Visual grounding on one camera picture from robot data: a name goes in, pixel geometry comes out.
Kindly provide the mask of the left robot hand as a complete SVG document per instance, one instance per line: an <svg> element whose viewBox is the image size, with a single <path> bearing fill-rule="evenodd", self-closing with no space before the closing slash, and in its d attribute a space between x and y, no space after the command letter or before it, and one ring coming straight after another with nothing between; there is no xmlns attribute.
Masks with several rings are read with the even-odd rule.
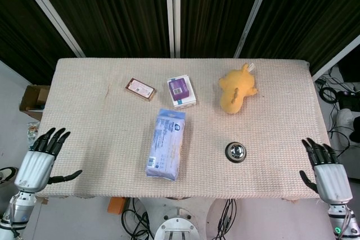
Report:
<svg viewBox="0 0 360 240"><path fill-rule="evenodd" d="M26 153L15 179L15 186L19 191L38 193L47 185L74 180L82 173L78 170L67 176L51 176L57 156L70 134L71 132L65 128L51 128L35 140Z"/></svg>

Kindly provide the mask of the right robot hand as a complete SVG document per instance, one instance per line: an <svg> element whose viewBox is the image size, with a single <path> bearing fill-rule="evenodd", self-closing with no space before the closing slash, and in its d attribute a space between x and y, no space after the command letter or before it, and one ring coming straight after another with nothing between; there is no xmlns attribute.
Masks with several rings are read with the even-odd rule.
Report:
<svg viewBox="0 0 360 240"><path fill-rule="evenodd" d="M303 139L313 169L315 182L310 181L304 171L299 171L303 183L329 205L345 205L353 195L347 172L340 163L335 150L327 144L318 144L310 138Z"/></svg>

